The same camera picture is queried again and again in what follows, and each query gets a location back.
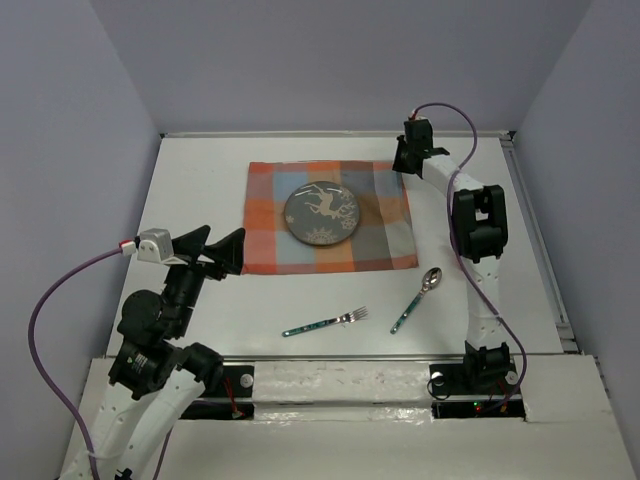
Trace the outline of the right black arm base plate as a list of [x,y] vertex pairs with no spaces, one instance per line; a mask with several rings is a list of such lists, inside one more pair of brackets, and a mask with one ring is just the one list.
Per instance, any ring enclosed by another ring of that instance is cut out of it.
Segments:
[[506,374],[490,376],[471,385],[460,363],[429,366],[427,393],[432,398],[435,419],[525,419],[525,407],[514,364]]

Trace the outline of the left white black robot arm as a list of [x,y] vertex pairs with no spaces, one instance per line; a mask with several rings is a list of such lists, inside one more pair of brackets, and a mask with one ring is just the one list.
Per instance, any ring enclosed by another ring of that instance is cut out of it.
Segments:
[[121,308],[122,344],[85,447],[64,479],[135,479],[184,411],[215,392],[222,356],[200,343],[177,347],[185,336],[203,284],[241,273],[246,231],[238,228],[210,244],[210,226],[172,237],[152,228],[123,241],[119,252],[168,272],[160,292],[137,290]]

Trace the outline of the orange grey checked cloth napkin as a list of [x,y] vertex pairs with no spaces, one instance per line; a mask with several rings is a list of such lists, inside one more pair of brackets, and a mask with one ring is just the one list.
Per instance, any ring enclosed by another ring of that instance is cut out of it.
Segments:
[[[345,186],[360,208],[356,231],[333,246],[311,246],[288,230],[285,203],[300,186]],[[252,162],[243,227],[245,274],[290,275],[403,270],[419,266],[407,190],[390,161]]]

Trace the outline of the grey plate with deer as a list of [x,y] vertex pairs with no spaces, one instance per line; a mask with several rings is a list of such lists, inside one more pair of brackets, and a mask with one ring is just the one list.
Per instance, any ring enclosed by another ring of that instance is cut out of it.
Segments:
[[360,223],[356,196],[345,186],[316,181],[287,199],[284,220],[289,232],[310,246],[333,246],[351,237]]

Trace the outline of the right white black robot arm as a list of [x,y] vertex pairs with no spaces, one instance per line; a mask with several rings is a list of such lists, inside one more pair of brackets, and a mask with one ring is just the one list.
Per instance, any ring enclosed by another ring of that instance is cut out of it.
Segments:
[[463,359],[431,367],[431,394],[439,401],[459,395],[487,395],[512,370],[498,313],[499,261],[508,241],[504,189],[462,172],[446,149],[434,145],[429,120],[416,116],[404,122],[393,169],[419,176],[445,197],[452,250],[467,277]]

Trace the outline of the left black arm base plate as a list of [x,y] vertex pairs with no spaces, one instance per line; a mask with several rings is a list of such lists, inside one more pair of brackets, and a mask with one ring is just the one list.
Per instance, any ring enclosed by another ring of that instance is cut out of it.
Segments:
[[254,366],[225,365],[218,384],[207,389],[184,411],[182,420],[244,421],[254,416]]

